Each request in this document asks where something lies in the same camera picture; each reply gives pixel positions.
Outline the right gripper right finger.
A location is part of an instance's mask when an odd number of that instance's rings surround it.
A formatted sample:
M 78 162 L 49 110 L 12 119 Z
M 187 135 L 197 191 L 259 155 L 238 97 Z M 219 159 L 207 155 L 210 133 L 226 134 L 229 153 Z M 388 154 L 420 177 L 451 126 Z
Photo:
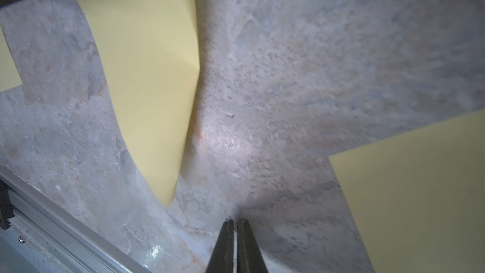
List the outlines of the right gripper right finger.
M 237 273 L 268 273 L 250 222 L 237 222 Z

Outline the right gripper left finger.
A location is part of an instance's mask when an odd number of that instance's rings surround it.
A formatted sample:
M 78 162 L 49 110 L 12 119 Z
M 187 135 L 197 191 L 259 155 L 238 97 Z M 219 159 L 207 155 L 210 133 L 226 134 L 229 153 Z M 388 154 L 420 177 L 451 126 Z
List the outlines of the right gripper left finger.
M 234 221 L 227 219 L 221 227 L 206 273 L 233 273 Z

